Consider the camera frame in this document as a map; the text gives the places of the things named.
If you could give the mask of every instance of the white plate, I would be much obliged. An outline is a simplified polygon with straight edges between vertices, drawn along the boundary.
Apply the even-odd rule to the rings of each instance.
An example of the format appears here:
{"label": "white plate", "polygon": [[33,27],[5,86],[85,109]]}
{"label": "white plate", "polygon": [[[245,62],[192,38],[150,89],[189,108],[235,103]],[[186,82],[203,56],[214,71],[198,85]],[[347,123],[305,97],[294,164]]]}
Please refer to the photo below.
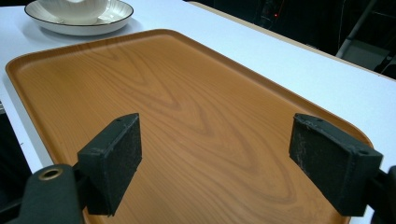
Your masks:
{"label": "white plate", "polygon": [[106,11],[93,25],[65,24],[61,19],[50,14],[37,1],[25,7],[27,15],[39,26],[64,35],[103,35],[119,30],[128,23],[134,9],[119,0],[110,0]]}

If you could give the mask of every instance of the orange tray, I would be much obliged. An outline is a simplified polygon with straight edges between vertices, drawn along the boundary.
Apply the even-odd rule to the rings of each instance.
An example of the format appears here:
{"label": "orange tray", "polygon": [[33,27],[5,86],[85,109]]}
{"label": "orange tray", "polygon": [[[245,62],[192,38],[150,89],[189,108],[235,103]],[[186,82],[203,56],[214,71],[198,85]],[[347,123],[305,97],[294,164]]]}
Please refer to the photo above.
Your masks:
{"label": "orange tray", "polygon": [[111,120],[140,114],[134,179],[114,217],[88,223],[349,221],[289,158],[293,115],[370,144],[366,136],[184,35],[154,30],[41,51],[7,73],[55,163],[74,165]]}

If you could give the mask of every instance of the tray rim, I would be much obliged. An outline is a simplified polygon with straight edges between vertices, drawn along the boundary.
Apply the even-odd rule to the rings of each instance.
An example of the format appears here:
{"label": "tray rim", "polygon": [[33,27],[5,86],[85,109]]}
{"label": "tray rim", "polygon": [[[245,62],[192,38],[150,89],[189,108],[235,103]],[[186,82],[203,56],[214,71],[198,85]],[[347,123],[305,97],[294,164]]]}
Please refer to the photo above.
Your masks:
{"label": "tray rim", "polygon": [[[245,67],[244,65],[226,57],[225,55],[199,43],[198,41],[195,41],[195,40],[183,35],[182,33],[179,33],[174,30],[154,29],[154,30],[148,30],[148,31],[128,34],[128,35],[120,35],[120,36],[113,36],[113,37],[109,37],[109,38],[99,39],[99,40],[93,40],[93,41],[89,41],[89,42],[85,42],[85,43],[79,43],[79,44],[64,46],[64,47],[55,48],[55,49],[44,49],[44,50],[40,50],[40,51],[36,51],[36,52],[27,53],[27,54],[23,54],[23,55],[16,57],[16,58],[12,59],[11,61],[9,61],[6,65],[6,72],[7,72],[9,79],[11,80],[11,83],[12,83],[14,89],[16,90],[18,96],[20,97],[20,99],[22,101],[24,108],[28,112],[29,118],[31,119],[31,121],[33,121],[34,118],[31,117],[32,111],[30,108],[28,108],[26,106],[26,104],[29,104],[29,103],[24,100],[23,96],[21,96],[22,89],[20,86],[18,86],[18,84],[16,84],[18,82],[18,80],[14,77],[16,75],[12,74],[11,70],[12,70],[13,66],[17,66],[20,63],[20,61],[24,61],[26,59],[32,58],[33,60],[37,60],[37,58],[38,58],[37,56],[39,56],[40,59],[42,60],[43,58],[48,58],[48,56],[47,56],[48,54],[54,55],[54,56],[59,56],[63,52],[70,53],[70,51],[68,51],[69,49],[81,49],[81,47],[86,47],[88,45],[103,46],[103,45],[107,45],[107,42],[111,42],[111,41],[115,41],[115,40],[129,41],[132,39],[141,38],[142,36],[145,36],[145,35],[169,35],[177,40],[182,39],[183,41],[187,41],[189,43],[189,46],[192,46],[195,49],[198,48],[200,51],[204,51],[205,53],[210,54],[211,57],[215,56],[215,57],[219,57],[219,58],[223,59],[233,69],[246,70],[247,74],[245,74],[245,75],[249,79],[251,79],[261,85],[264,84],[264,86],[266,88],[269,88],[269,90],[275,92],[276,94],[281,94],[281,95],[286,94],[286,95],[288,95],[289,98],[296,99],[298,101],[297,103],[293,101],[293,103],[295,105],[300,105],[301,103],[303,103],[305,106],[308,105],[309,110],[312,110],[312,108],[314,107],[315,109],[321,110],[322,113],[329,114],[334,119],[338,119],[339,122],[343,122],[343,123],[345,123],[345,125],[348,125],[350,128],[354,129],[360,135],[360,138],[359,138],[360,141],[362,141],[364,144],[368,145],[369,147],[374,147],[373,143],[368,138],[368,136],[364,132],[362,132],[358,127],[356,127],[354,124],[350,123],[349,121],[339,118],[331,111],[329,111],[319,105],[312,103],[311,101],[305,99],[303,96],[301,96],[293,91],[288,90],[287,88],[275,83],[273,80],[265,77],[264,75],[261,75],[255,71]],[[334,124],[334,125],[337,126],[338,128],[340,128],[341,130],[344,130],[343,127],[340,127],[337,124]]]}

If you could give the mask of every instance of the white table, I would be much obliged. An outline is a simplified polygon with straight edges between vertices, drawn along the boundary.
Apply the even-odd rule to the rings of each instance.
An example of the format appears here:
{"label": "white table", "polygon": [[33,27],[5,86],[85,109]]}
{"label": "white table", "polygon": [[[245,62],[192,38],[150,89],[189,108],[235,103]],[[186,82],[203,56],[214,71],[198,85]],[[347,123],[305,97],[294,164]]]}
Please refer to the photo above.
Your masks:
{"label": "white table", "polygon": [[[32,171],[52,164],[4,70],[20,55],[115,35],[171,29],[220,52],[307,100],[348,120],[384,154],[381,168],[396,164],[396,82],[340,62],[293,41],[276,38],[181,0],[126,0],[134,15],[108,35],[58,35],[36,26],[23,7],[0,7],[0,100]],[[372,211],[352,223],[369,223]]]}

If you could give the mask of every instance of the wood grain pattern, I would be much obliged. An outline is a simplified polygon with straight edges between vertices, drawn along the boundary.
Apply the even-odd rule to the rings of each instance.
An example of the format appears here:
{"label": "wood grain pattern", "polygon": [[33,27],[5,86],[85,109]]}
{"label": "wood grain pattern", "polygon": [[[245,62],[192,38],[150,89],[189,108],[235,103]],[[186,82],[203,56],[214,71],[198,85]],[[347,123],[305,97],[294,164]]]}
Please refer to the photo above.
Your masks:
{"label": "wood grain pattern", "polygon": [[114,217],[89,223],[345,223],[289,158],[294,113],[355,127],[166,30],[22,56],[7,65],[56,163],[140,113],[143,160]]}

